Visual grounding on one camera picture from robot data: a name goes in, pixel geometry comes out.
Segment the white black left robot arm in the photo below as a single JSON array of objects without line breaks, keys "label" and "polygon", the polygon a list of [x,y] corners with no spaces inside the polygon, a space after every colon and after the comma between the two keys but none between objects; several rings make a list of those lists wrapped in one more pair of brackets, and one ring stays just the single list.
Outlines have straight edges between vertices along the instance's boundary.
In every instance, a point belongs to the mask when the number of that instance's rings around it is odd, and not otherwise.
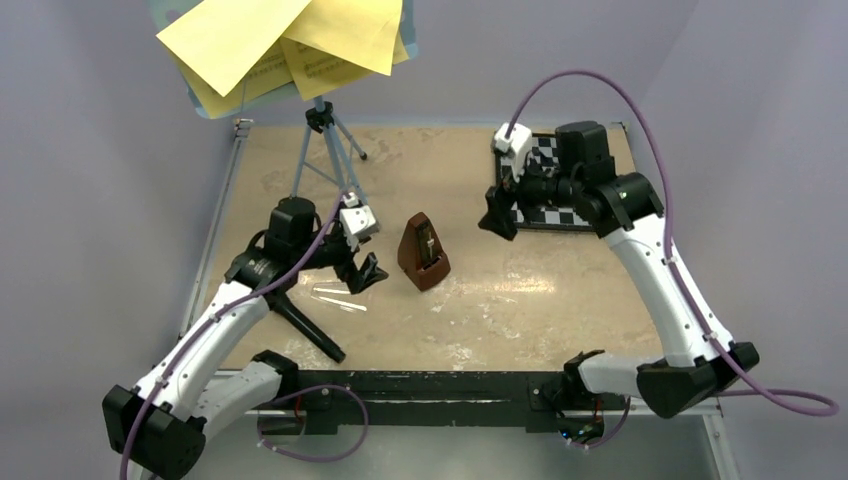
[{"label": "white black left robot arm", "polygon": [[386,278],[374,254],[354,262],[359,247],[379,230],[371,207],[341,193],[330,213],[287,197],[268,226],[236,256],[211,303],[185,336],[133,387],[114,386],[102,409],[122,479],[180,479],[200,459],[206,443],[247,411],[307,407],[310,397],[335,391],[332,384],[305,385],[298,365],[271,351],[256,355],[234,377],[213,377],[239,341],[270,312],[283,314],[333,360],[344,353],[288,298],[303,270],[332,268],[351,293]]}]

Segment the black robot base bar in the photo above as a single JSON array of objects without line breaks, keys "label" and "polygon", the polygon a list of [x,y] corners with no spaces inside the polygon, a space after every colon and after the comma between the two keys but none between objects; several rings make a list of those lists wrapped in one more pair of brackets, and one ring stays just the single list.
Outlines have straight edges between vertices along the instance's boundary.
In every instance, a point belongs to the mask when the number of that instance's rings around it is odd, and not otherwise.
[{"label": "black robot base bar", "polygon": [[554,433],[580,419],[620,413],[623,397],[577,394],[561,371],[302,370],[284,381],[268,410],[298,409],[309,435],[341,426],[517,427]]}]

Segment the brown wooden metronome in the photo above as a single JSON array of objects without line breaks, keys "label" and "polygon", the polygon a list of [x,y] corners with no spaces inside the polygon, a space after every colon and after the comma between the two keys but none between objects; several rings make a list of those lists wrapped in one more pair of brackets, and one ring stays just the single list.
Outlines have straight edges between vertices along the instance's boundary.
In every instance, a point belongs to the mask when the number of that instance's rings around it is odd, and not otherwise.
[{"label": "brown wooden metronome", "polygon": [[424,212],[418,212],[407,221],[397,250],[397,262],[420,292],[435,287],[450,273],[449,257]]}]

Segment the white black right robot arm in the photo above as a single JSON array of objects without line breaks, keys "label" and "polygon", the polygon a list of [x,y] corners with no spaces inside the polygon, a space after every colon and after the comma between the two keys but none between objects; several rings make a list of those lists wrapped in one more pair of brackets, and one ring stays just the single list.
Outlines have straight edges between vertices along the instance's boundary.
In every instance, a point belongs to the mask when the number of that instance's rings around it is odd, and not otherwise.
[{"label": "white black right robot arm", "polygon": [[486,191],[479,228],[512,240],[518,232],[513,208],[525,214],[543,206],[573,209],[623,265],[662,347],[656,360],[604,350],[578,354],[563,366],[560,389],[569,404],[584,407],[601,394],[635,397],[668,419],[725,391],[759,364],[756,347],[733,338],[675,258],[665,237],[664,207],[650,181],[637,172],[617,172],[603,125],[557,127],[553,169],[535,164],[533,146],[533,133],[523,125],[504,123],[495,131],[491,150],[509,171]]}]

